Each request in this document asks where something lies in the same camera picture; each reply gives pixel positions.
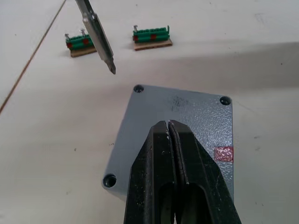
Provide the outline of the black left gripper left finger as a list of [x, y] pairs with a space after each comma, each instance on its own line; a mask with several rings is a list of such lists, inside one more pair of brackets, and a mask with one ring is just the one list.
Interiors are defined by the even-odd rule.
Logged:
[[176, 177], [172, 144], [165, 121], [159, 121], [132, 164], [124, 223], [174, 223]]

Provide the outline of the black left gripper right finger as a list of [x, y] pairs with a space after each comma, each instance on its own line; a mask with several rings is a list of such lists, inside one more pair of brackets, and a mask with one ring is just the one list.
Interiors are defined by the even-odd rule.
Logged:
[[177, 223], [241, 223], [219, 166], [189, 126], [170, 120], [168, 128], [178, 181]]

